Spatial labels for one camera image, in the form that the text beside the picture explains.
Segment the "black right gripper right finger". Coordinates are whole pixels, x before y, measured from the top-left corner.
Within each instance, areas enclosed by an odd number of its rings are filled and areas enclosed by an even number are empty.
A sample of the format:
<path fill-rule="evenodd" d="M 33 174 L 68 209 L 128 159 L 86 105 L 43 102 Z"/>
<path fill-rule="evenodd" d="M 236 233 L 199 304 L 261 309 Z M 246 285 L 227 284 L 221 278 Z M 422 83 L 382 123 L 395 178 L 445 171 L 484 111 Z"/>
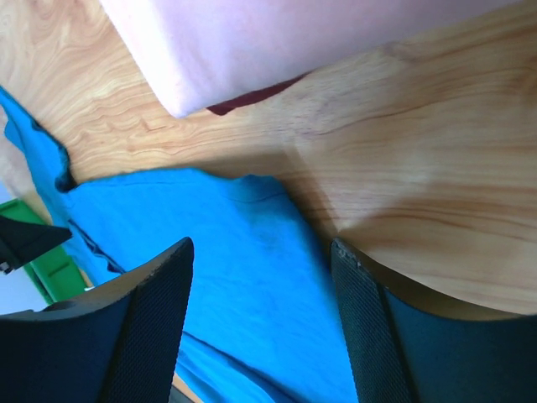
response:
<path fill-rule="evenodd" d="M 361 402 L 533 402 L 536 318 L 457 299 L 331 242 Z"/>

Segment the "blue t shirt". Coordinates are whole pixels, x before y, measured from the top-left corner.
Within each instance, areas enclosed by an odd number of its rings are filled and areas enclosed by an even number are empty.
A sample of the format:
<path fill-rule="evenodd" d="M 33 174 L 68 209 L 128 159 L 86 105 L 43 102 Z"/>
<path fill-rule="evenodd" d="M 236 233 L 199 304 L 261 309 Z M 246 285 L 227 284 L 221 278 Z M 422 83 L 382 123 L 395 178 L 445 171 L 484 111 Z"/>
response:
<path fill-rule="evenodd" d="M 96 285 L 182 238 L 194 277 L 176 373 L 204 402 L 354 402 L 322 247 L 271 176 L 159 169 L 77 184 L 65 147 L 6 92 L 5 135 L 24 155 L 66 251 Z"/>

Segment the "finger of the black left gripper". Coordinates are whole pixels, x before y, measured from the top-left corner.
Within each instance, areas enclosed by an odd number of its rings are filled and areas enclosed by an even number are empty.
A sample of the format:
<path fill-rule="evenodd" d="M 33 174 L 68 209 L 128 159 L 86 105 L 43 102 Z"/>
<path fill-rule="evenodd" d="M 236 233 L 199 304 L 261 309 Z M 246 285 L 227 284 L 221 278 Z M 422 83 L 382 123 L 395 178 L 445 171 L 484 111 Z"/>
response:
<path fill-rule="evenodd" d="M 1 272 L 9 274 L 72 237 L 67 228 L 1 216 Z"/>

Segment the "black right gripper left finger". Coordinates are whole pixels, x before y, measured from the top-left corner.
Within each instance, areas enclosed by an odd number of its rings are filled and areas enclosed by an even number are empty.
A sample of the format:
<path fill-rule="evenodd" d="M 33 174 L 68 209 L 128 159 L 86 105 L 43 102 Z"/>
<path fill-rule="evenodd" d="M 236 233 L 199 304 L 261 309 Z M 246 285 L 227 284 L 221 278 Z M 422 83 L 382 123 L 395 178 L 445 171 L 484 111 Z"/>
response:
<path fill-rule="evenodd" d="M 166 402 L 193 279 L 183 238 L 43 311 L 1 317 L 3 402 Z"/>

